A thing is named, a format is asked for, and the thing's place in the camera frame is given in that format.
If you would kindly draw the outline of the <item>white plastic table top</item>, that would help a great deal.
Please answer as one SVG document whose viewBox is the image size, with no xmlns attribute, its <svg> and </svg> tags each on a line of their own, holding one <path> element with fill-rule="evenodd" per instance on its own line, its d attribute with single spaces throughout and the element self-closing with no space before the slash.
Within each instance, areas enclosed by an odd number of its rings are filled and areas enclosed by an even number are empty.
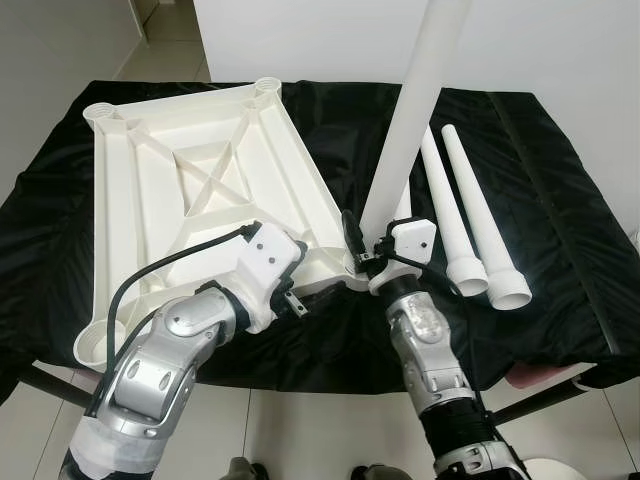
<svg viewBox="0 0 640 480">
<path fill-rule="evenodd" d="M 93 132 L 93 317 L 79 364 L 102 371 L 108 308 L 128 276 L 261 221 L 306 244 L 293 291 L 361 291 L 340 211 L 282 101 L 282 82 L 83 111 Z"/>
</svg>

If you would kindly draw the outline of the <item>grey robot right foot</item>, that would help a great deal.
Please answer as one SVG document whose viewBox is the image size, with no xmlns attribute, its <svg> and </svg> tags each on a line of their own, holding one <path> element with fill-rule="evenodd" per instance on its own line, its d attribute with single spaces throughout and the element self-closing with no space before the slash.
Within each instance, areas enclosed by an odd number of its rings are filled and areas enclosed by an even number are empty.
<svg viewBox="0 0 640 480">
<path fill-rule="evenodd" d="M 349 480 L 403 480 L 404 472 L 396 467 L 381 465 L 360 465 L 349 472 Z"/>
</svg>

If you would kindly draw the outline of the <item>black cloth table cover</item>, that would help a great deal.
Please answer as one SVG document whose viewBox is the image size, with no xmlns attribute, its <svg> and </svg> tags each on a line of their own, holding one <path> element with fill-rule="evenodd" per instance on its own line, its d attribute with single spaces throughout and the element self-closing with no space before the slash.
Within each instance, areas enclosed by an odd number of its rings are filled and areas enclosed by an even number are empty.
<svg viewBox="0 0 640 480">
<path fill-rule="evenodd" d="M 0 402 L 37 361 L 72 367 L 74 334 L 90 320 L 92 134 L 82 110 L 207 90 L 198 82 L 96 79 L 46 113 L 59 122 L 23 157 L 0 155 Z M 364 205 L 398 84 L 285 84 L 285 110 L 340 209 Z M 570 140 L 534 95 L 442 91 L 431 127 L 453 124 L 486 201 L 530 284 L 517 310 L 483 297 L 444 298 L 454 349 L 481 388 L 516 364 L 612 364 L 640 355 L 639 256 Z M 239 335 L 201 367 L 202 384 L 282 392 L 401 392 L 381 307 L 349 291 L 306 303 L 259 335 Z"/>
</svg>

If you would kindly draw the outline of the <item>grey robot foot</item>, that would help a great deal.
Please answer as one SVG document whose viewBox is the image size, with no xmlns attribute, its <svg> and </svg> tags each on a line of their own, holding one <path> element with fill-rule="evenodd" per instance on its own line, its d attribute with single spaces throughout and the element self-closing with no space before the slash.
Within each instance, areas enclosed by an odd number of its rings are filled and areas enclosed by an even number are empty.
<svg viewBox="0 0 640 480">
<path fill-rule="evenodd" d="M 396 467 L 381 465 L 360 465 L 349 472 L 349 480 L 403 480 L 404 472 Z"/>
<path fill-rule="evenodd" d="M 261 463 L 252 463 L 244 457 L 233 457 L 219 480 L 270 480 L 270 477 Z"/>
</svg>

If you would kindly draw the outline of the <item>black metal table leg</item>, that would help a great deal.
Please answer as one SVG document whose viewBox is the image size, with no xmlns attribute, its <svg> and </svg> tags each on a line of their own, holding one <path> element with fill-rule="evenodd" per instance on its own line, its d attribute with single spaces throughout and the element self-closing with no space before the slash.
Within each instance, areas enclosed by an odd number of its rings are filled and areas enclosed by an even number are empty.
<svg viewBox="0 0 640 480">
<path fill-rule="evenodd" d="M 29 385 L 41 392 L 49 393 L 61 401 L 76 404 L 76 406 L 87 408 L 90 407 L 92 394 L 82 388 L 77 387 L 70 381 L 58 378 L 51 372 L 40 369 L 35 365 L 23 367 L 18 372 L 18 380 L 20 383 Z"/>
<path fill-rule="evenodd" d="M 580 372 L 570 379 L 559 381 L 559 383 L 540 390 L 532 396 L 520 399 L 509 406 L 492 413 L 492 420 L 495 425 L 506 424 L 506 422 L 521 419 L 529 416 L 530 413 L 539 412 L 554 406 L 554 404 L 570 401 L 570 399 L 582 396 L 590 390 L 599 390 L 603 385 L 603 378 L 607 374 L 602 367 L 595 366 Z"/>
</svg>

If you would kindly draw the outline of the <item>grey robot left foot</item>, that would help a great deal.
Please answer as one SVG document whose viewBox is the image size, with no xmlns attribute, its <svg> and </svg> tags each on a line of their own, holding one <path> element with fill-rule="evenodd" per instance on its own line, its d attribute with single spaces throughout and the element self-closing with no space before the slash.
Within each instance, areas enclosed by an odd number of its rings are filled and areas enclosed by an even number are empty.
<svg viewBox="0 0 640 480">
<path fill-rule="evenodd" d="M 233 457 L 219 480 L 270 480 L 270 477 L 261 463 L 252 463 L 244 457 Z"/>
</svg>

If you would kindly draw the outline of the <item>white plastic table leg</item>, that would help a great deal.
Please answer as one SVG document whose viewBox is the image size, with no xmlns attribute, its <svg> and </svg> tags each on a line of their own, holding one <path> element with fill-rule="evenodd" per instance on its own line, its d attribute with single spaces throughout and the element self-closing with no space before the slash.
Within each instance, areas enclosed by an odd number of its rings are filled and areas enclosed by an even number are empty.
<svg viewBox="0 0 640 480">
<path fill-rule="evenodd" d="M 407 182 L 404 183 L 401 195 L 399 195 L 399 202 L 396 207 L 397 221 L 411 219 L 413 216 L 411 192 L 411 183 L 407 180 Z"/>
<path fill-rule="evenodd" d="M 468 238 L 435 138 L 430 129 L 422 133 L 421 159 L 430 189 L 431 204 L 445 251 L 445 275 L 462 296 L 474 297 L 488 289 L 488 276 Z"/>
<path fill-rule="evenodd" d="M 467 212 L 468 225 L 474 233 L 486 273 L 486 296 L 495 310 L 511 311 L 529 305 L 532 292 L 525 275 L 515 266 L 492 210 L 485 200 L 484 189 L 472 169 L 460 132 L 453 124 L 445 124 L 442 138 L 451 164 L 458 193 Z"/>
<path fill-rule="evenodd" d="M 428 131 L 445 69 L 472 3 L 474 0 L 429 0 L 426 5 L 358 223 L 367 246 L 383 236 L 387 225 L 396 219 L 396 207 L 419 155 L 422 134 Z"/>
</svg>

